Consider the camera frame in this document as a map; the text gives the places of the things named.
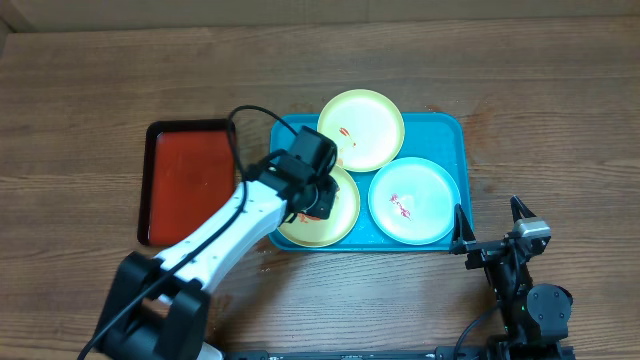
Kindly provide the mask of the yellow plate front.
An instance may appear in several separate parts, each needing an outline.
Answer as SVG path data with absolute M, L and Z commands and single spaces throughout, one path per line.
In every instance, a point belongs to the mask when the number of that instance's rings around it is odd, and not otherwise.
M 330 176 L 337 183 L 335 201 L 327 220 L 304 213 L 293 223 L 285 223 L 278 231 L 287 240 L 303 247 L 325 247 L 344 238 L 354 227 L 360 212 L 360 194 L 352 176 L 335 167 Z

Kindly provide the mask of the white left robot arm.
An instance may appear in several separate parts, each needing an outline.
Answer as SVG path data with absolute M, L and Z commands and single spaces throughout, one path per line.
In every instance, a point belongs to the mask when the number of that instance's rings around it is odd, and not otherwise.
M 119 265 L 92 339 L 111 359 L 219 359 L 205 341 L 212 293 L 265 235 L 300 213 L 328 218 L 335 152 L 278 150 L 251 166 L 231 198 L 178 244 Z

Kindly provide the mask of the light blue plate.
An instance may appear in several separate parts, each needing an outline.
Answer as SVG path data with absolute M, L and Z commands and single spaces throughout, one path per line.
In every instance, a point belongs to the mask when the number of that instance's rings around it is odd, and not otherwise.
M 454 210 L 460 204 L 452 176 L 435 162 L 419 157 L 385 165 L 368 191 L 375 224 L 390 238 L 413 246 L 445 238 L 454 227 Z

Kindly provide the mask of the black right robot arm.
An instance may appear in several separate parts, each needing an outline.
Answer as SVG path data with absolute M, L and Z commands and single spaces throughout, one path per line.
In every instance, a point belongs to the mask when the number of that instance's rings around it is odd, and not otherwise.
M 462 207 L 454 210 L 450 252 L 466 255 L 468 270 L 482 269 L 496 305 L 476 318 L 452 348 L 437 352 L 440 359 L 540 359 L 569 360 L 576 357 L 568 337 L 573 297 L 553 284 L 534 284 L 527 263 L 543 254 L 551 240 L 551 228 L 517 196 L 510 199 L 513 229 L 500 240 L 479 242 Z M 480 323 L 500 314 L 505 333 L 487 339 L 482 347 L 465 347 L 467 336 Z

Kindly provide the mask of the yellow plate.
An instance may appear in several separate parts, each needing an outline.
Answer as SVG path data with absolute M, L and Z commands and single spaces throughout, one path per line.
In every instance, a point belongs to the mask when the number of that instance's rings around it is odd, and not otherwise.
M 303 247 L 325 247 L 344 238 L 354 227 L 360 212 L 360 194 L 352 176 L 335 167 L 330 176 L 337 183 L 335 201 L 327 220 L 304 213 L 293 223 L 285 223 L 278 231 L 287 240 Z
M 338 147 L 337 164 L 347 171 L 370 172 L 392 161 L 404 137 L 404 119 L 386 96 L 367 89 L 342 92 L 322 109 L 317 131 Z

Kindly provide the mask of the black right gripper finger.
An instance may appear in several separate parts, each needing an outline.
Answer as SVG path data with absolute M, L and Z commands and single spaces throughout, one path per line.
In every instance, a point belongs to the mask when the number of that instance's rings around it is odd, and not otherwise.
M 535 217 L 535 214 L 524 204 L 524 202 L 517 195 L 513 195 L 510 198 L 510 207 L 514 223 L 521 219 Z
M 454 208 L 454 229 L 452 235 L 453 245 L 466 245 L 475 243 L 476 238 L 471 224 L 460 204 L 456 204 Z

